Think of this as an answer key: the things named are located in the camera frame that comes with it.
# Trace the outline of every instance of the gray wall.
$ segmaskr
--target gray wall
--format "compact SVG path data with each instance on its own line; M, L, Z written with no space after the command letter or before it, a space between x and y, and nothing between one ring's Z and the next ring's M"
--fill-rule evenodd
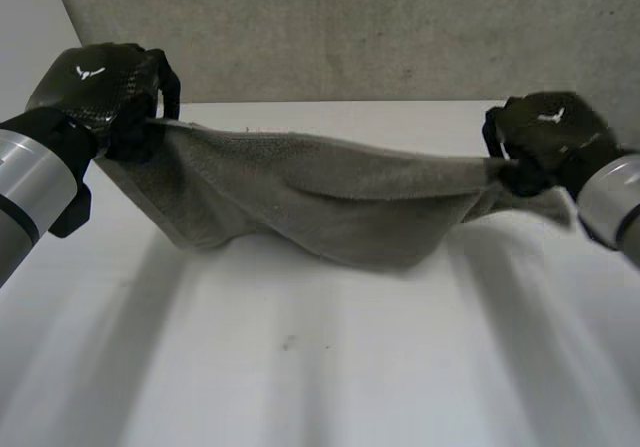
M185 101L572 89L640 141L640 0L63 1L83 43L164 48Z

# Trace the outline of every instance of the white logo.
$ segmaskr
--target white logo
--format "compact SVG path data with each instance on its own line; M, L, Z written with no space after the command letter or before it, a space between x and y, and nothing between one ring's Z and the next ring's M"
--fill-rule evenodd
M556 124L559 124L560 121L562 120L562 116L564 115L564 107L562 107L560 109L560 112L558 112L555 115L544 115L544 114L540 114L538 116L538 120L542 120L545 122L555 122Z
M95 72L91 72L89 70L82 70L79 65L76 65L76 72L78 72L78 75L80 76L80 80L84 80L88 77L93 77L94 75L98 75L104 72L105 70L107 69L103 67L101 69L96 70Z

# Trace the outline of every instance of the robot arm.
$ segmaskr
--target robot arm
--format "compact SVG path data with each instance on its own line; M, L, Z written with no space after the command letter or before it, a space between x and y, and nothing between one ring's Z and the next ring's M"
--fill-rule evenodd
M512 193L566 188L590 237L640 267L640 155L622 149L580 97L509 99L487 112L483 134L492 156L517 161L501 173Z
M66 237L88 220L95 154L89 131L55 109L0 124L0 285L47 231Z
M48 231L66 237L87 220L91 159L145 162L161 144L155 117L179 115L180 81L160 50L99 44L63 52L29 99L0 124L0 286Z
M602 167L577 199L583 222L602 241L640 268L640 155L626 155Z

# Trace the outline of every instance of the gray towel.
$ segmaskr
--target gray towel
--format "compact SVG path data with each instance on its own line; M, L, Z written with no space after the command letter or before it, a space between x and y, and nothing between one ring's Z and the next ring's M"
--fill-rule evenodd
M300 134L167 128L147 164L100 167L179 247L276 232L337 262L407 268L459 222L505 209L570 223L555 191L519 199L505 161L392 152Z

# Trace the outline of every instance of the silver cylinder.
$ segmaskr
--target silver cylinder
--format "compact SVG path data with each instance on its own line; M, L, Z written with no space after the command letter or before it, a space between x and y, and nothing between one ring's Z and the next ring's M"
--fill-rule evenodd
M73 174L57 155L29 137L0 129L0 195L31 218L40 236L77 190Z
M596 172L578 195L582 220L610 247L620 226L640 205L640 155L621 157Z

